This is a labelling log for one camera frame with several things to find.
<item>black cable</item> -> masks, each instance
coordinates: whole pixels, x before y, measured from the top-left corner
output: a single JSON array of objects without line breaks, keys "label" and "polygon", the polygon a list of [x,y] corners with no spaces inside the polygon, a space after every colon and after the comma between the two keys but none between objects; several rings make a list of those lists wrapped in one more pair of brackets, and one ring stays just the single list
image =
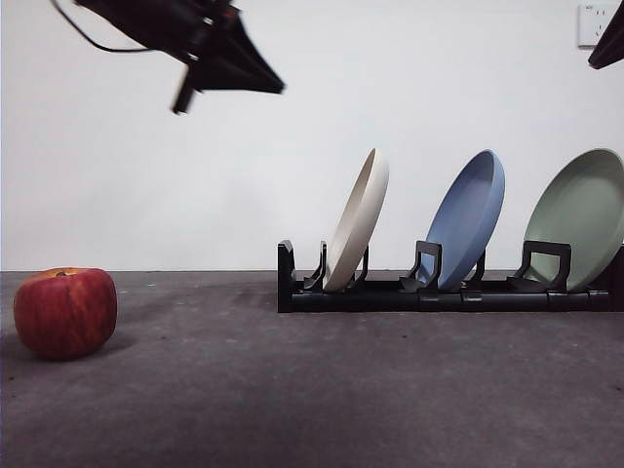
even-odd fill
[{"label": "black cable", "polygon": [[89,43],[94,46],[97,47],[98,49],[100,49],[101,51],[105,51],[105,52],[112,52],[115,54],[136,54],[139,52],[154,52],[155,49],[111,49],[109,47],[105,47],[102,46],[101,44],[98,44],[96,41],[94,41],[91,37],[89,37],[87,35],[87,33],[85,31],[83,31],[78,24],[76,24],[72,18],[70,18],[67,13],[60,7],[59,2],[57,0],[50,0],[50,2],[52,3],[52,6],[55,7],[55,9],[62,15],[63,18],[65,18],[67,20],[67,22],[69,24],[72,25],[72,27],[78,31],[78,34],[80,34],[82,37],[84,37],[87,41],[89,41]]}]

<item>green plate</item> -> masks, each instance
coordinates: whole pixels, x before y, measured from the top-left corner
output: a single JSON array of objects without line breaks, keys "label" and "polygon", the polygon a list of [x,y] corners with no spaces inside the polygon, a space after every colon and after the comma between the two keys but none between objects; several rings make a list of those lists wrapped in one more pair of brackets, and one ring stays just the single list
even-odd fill
[{"label": "green plate", "polygon": [[[570,244],[567,290],[578,292],[611,263],[624,239],[624,166],[608,149],[574,159],[548,185],[526,228],[525,240]],[[534,254],[526,277],[552,281],[555,257]]]}]

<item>white plate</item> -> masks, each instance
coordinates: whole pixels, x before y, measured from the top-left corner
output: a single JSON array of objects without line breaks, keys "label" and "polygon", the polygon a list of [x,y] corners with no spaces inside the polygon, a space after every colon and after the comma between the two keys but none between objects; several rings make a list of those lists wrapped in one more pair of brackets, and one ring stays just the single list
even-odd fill
[{"label": "white plate", "polygon": [[378,151],[371,151],[328,244],[325,291],[340,291],[351,281],[377,224],[389,174],[386,160]]}]

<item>black object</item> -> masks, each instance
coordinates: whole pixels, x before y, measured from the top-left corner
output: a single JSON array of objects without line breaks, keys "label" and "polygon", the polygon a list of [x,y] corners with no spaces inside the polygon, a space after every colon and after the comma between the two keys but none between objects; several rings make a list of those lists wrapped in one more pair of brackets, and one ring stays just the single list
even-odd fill
[{"label": "black object", "polygon": [[164,51],[188,65],[175,113],[186,112],[195,91],[284,90],[282,80],[255,49],[231,0],[75,1],[148,50]]},{"label": "black object", "polygon": [[624,59],[624,2],[606,27],[589,63],[594,68],[603,68]]},{"label": "black object", "polygon": [[[391,281],[367,280],[369,250],[360,277],[342,292],[324,292],[327,271],[327,245],[321,244],[319,267],[312,277],[296,279],[294,251],[290,241],[278,245],[278,311],[285,312],[507,312],[507,311],[624,311],[624,247],[599,278],[583,292],[568,292],[573,252],[569,244],[525,241],[523,262],[518,271],[505,280],[483,280],[484,253],[473,277],[457,291],[441,292],[437,280],[442,270],[439,244],[416,243],[416,262],[404,277]],[[427,281],[419,281],[421,256],[434,256],[434,272]],[[559,258],[560,270],[548,283],[525,278],[532,254]]]}]

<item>dish rack base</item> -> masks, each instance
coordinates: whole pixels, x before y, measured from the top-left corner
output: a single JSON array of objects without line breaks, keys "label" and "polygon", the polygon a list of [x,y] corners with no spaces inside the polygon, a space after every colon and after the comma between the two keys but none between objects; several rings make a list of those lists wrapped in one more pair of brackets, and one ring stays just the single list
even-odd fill
[{"label": "dish rack base", "polygon": [[[327,271],[327,244],[321,243],[319,266],[312,276],[297,280],[293,245],[286,240],[278,245],[278,312],[571,312],[624,311],[624,246],[608,268],[583,291],[569,292],[566,280],[573,252],[569,244],[525,241],[523,264],[510,277],[484,280],[484,253],[474,275],[452,291],[440,291],[442,248],[439,244],[416,243],[413,268],[396,280],[367,279],[369,250],[362,271],[341,292],[324,292]],[[419,275],[424,254],[433,256],[431,275]],[[527,278],[533,254],[559,258],[558,275],[545,283]]]}]

